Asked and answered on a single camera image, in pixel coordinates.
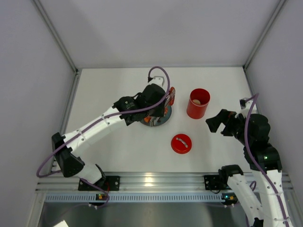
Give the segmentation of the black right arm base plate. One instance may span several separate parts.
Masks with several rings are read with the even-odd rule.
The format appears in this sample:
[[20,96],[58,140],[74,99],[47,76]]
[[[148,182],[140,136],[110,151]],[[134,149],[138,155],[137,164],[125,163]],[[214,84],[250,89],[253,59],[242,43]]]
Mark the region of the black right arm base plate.
[[221,191],[229,189],[219,175],[204,175],[205,189],[208,191]]

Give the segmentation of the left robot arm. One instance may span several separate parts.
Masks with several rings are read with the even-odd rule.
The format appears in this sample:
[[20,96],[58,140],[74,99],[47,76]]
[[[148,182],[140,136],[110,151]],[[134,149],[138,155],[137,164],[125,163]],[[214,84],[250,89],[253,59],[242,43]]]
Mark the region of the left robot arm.
[[53,153],[63,176],[76,176],[84,179],[86,185],[101,187],[106,180],[101,167],[85,162],[81,155],[114,130],[141,122],[146,117],[163,117],[168,96],[169,90],[162,84],[150,81],[143,92],[120,98],[90,123],[64,135],[54,134],[51,137]]

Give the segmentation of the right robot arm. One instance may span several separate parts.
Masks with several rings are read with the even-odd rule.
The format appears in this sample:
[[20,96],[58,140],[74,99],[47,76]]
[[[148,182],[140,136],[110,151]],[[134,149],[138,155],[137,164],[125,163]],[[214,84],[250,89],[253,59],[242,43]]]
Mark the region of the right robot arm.
[[221,124],[223,136],[234,137],[243,146],[244,157],[253,173],[259,195],[256,196],[238,165],[223,166],[218,170],[223,184],[236,195],[250,227],[291,227],[293,224],[286,207],[282,187],[282,164],[278,151],[268,142],[268,119],[253,113],[244,114],[222,109],[206,120],[210,132]]

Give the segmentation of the red sausage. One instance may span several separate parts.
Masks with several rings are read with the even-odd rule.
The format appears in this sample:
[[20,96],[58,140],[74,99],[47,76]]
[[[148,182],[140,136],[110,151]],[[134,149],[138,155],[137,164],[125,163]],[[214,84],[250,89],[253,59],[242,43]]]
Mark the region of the red sausage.
[[169,91],[169,102],[168,102],[169,106],[173,106],[174,101],[175,101],[175,94],[176,94],[175,88],[171,87],[170,91]]

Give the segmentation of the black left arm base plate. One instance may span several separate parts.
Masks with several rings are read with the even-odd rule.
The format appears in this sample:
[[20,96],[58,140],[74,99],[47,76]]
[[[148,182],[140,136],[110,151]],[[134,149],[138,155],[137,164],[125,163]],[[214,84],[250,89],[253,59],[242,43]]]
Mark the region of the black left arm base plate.
[[[114,175],[114,176],[106,176],[105,178],[102,178],[98,180],[96,183],[94,183],[94,186],[101,188],[104,191],[119,191],[120,187],[120,176]],[[87,184],[82,179],[80,179],[78,184],[78,190],[79,191],[99,191],[96,187],[91,186],[90,184]]]

